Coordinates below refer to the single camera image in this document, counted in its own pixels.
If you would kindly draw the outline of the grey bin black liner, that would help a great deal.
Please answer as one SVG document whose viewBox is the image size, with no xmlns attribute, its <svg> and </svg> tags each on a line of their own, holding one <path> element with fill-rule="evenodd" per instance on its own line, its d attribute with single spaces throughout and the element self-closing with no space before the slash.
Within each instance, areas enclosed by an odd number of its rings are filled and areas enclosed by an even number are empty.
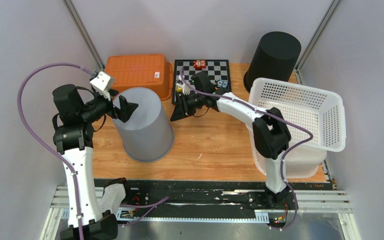
<svg viewBox="0 0 384 240">
<path fill-rule="evenodd" d="M 124 151 L 131 159 L 142 163 L 165 157 L 174 145 L 175 135 L 160 97 L 145 87 L 130 88 L 120 95 L 127 102 L 138 104 L 127 122 L 112 120 Z"/>
</svg>

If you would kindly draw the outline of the orange plastic tub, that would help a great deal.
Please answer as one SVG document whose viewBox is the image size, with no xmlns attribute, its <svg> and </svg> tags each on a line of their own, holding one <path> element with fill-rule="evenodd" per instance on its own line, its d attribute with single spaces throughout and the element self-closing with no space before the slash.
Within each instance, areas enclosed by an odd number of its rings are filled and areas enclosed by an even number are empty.
<svg viewBox="0 0 384 240">
<path fill-rule="evenodd" d="M 162 101 L 172 96 L 173 67 L 163 54 L 110 56 L 104 71 L 114 78 L 111 88 L 120 93 L 143 87 L 154 91 Z"/>
</svg>

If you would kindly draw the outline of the black ribbed bin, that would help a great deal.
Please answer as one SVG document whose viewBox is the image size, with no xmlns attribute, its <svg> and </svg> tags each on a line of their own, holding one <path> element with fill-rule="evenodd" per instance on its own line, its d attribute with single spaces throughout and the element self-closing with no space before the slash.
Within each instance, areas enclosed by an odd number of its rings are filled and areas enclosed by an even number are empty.
<svg viewBox="0 0 384 240">
<path fill-rule="evenodd" d="M 243 77 L 246 91 L 251 91 L 257 78 L 287 82 L 295 68 L 301 50 L 300 41 L 289 33 L 272 31 L 263 35 Z"/>
</svg>

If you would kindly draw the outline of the large white plastic tub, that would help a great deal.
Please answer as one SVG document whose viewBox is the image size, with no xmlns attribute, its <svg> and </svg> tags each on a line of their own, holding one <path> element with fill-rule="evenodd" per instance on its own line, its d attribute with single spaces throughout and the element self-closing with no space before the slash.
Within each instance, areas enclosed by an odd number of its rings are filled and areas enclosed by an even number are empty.
<svg viewBox="0 0 384 240">
<path fill-rule="evenodd" d="M 266 176 L 265 158 L 259 154 L 255 147 L 252 131 L 249 130 L 248 132 L 254 164 Z M 307 179 L 312 177 L 316 174 L 319 165 L 326 159 L 326 156 L 326 150 L 313 150 L 304 146 L 294 148 L 285 158 L 285 177 L 287 179 Z"/>
</svg>

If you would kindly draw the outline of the white perforated basket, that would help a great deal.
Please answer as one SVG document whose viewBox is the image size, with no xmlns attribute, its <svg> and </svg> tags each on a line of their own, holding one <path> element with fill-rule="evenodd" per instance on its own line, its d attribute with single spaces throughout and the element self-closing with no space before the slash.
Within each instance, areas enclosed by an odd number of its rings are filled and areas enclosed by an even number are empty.
<svg viewBox="0 0 384 240">
<path fill-rule="evenodd" d="M 264 109 L 277 108 L 283 118 L 313 134 L 302 148 L 341 152 L 346 146 L 345 108 L 335 92 L 315 87 L 257 78 L 249 103 Z"/>
</svg>

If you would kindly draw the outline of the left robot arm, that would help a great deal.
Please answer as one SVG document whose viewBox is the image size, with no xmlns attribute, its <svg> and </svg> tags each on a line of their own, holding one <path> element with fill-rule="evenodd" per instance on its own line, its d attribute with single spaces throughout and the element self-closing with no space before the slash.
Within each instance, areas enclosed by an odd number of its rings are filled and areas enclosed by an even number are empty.
<svg viewBox="0 0 384 240">
<path fill-rule="evenodd" d="M 132 203 L 133 193 L 126 188 L 126 178 L 116 178 L 104 187 L 98 200 L 92 168 L 96 130 L 92 124 L 106 117 L 126 123 L 139 105 L 118 94 L 119 105 L 115 106 L 111 98 L 95 90 L 90 91 L 93 100 L 84 103 L 80 89 L 65 84 L 52 92 L 58 110 L 52 119 L 53 143 L 64 159 L 69 196 L 68 229 L 59 236 L 62 240 L 114 240 L 119 227 L 116 213 L 119 206 Z"/>
</svg>

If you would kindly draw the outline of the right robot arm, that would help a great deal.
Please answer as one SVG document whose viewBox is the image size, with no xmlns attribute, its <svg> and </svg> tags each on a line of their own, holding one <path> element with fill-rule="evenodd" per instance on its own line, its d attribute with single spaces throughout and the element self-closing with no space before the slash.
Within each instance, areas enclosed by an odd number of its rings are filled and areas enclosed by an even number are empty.
<svg viewBox="0 0 384 240">
<path fill-rule="evenodd" d="M 292 140 L 289 126 L 281 111 L 272 107 L 265 109 L 237 97 L 225 87 L 216 87 L 207 73 L 201 71 L 191 77 L 190 84 L 181 70 L 178 79 L 182 82 L 177 92 L 171 122 L 193 117 L 198 109 L 206 107 L 234 117 L 250 131 L 250 141 L 258 154 L 272 163 L 266 168 L 266 183 L 263 203 L 278 209 L 286 201 L 290 190 L 286 179 L 284 159 Z"/>
</svg>

